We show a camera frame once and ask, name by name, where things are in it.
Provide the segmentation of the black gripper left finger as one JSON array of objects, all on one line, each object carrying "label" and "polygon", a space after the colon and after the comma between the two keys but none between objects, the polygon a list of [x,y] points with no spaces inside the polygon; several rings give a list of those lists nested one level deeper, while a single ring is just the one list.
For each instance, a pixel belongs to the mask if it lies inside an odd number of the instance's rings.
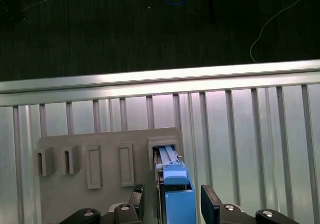
[{"label": "black gripper left finger", "polygon": [[127,203],[114,204],[102,215],[91,208],[80,209],[64,219],[62,224],[142,224],[145,213],[145,187],[134,185]]}]

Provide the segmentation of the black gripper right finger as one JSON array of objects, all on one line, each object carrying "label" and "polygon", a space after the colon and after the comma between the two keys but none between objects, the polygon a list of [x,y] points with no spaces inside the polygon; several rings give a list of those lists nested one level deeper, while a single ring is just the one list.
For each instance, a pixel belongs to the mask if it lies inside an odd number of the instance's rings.
[{"label": "black gripper right finger", "polygon": [[207,224],[291,224],[293,220],[284,214],[262,209],[254,216],[235,204],[224,204],[213,188],[209,185],[201,186],[201,214]]}]

